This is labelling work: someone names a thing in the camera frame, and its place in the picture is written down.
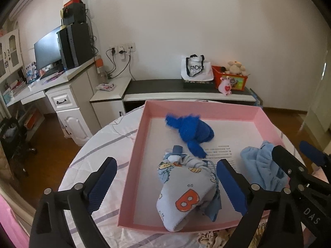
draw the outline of blue gripper pad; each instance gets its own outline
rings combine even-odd
[[[324,166],[324,153],[306,141],[301,141],[299,144],[300,151],[309,158],[312,162],[314,162],[318,167]]]
[[[92,214],[100,208],[101,203],[117,173],[116,160],[114,158],[107,158],[101,165],[100,169],[95,173],[100,175],[100,177],[96,180],[95,185],[87,195],[89,201],[87,211],[89,214]]]
[[[247,212],[246,196],[221,160],[217,162],[216,173],[232,206],[237,212],[244,216]]]

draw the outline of pink stuffed bear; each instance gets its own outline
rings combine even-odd
[[[221,84],[218,86],[218,91],[223,93],[225,96],[231,94],[230,78],[227,76],[226,79],[221,77]]]

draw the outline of beige stuffed animal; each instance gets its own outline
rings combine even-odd
[[[230,68],[226,71],[226,74],[243,75],[243,76],[247,75],[245,66],[242,66],[240,62],[229,61],[228,64],[230,65]]]

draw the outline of metal bolt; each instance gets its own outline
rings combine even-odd
[[[75,184],[74,188],[75,188],[76,190],[80,190],[80,189],[83,188],[83,184],[82,184],[82,183],[77,183],[77,184]]]
[[[304,191],[304,190],[305,190],[304,186],[303,186],[303,185],[301,185],[301,184],[300,184],[300,185],[298,185],[298,186],[297,186],[297,188],[298,188],[300,191]]]
[[[260,189],[260,186],[258,184],[252,184],[251,188],[252,190],[258,191]]]
[[[286,193],[286,194],[290,194],[291,193],[291,190],[289,189],[289,188],[284,188],[284,192]]]
[[[52,192],[52,189],[50,189],[50,188],[46,188],[45,190],[44,190],[44,194],[45,195],[48,195],[49,193],[51,193]]]

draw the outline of white tote bag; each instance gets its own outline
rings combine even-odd
[[[201,55],[191,55],[189,58],[183,57],[181,64],[181,76],[187,81],[211,81],[214,79],[210,62],[205,61]]]

